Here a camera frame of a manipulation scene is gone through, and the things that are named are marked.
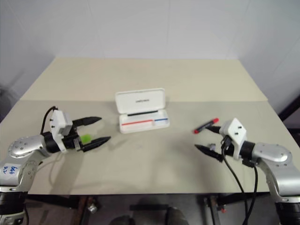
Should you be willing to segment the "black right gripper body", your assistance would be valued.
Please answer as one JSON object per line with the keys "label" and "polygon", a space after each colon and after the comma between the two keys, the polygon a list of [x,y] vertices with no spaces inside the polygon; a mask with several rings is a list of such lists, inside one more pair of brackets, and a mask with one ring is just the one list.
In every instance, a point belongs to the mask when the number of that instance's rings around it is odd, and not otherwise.
{"label": "black right gripper body", "polygon": [[223,160],[226,156],[233,157],[234,145],[232,144],[232,139],[226,135],[221,141],[221,155]]}

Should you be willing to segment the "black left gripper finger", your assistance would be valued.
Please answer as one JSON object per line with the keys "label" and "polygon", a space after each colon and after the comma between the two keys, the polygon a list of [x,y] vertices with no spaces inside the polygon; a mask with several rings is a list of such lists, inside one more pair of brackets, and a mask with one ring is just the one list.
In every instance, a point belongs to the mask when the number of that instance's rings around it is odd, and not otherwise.
{"label": "black left gripper finger", "polygon": [[101,117],[91,116],[91,117],[84,117],[77,120],[72,121],[73,127],[80,127],[80,126],[88,126],[90,124],[96,123],[102,120]]}
{"label": "black left gripper finger", "polygon": [[95,148],[98,148],[101,145],[108,142],[110,139],[111,139],[111,137],[107,136],[107,137],[100,137],[100,138],[97,138],[95,140],[92,140],[90,143],[84,144],[82,146],[82,151],[87,152],[87,151],[93,150]]}

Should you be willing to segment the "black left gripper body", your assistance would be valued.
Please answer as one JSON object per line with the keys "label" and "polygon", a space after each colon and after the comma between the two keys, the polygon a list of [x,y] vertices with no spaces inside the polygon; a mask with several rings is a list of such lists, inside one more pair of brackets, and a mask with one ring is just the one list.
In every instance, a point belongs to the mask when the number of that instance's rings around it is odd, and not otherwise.
{"label": "black left gripper body", "polygon": [[82,150],[83,144],[77,132],[77,128],[74,126],[72,126],[69,134],[64,136],[62,141],[66,150],[76,150],[76,151]]}

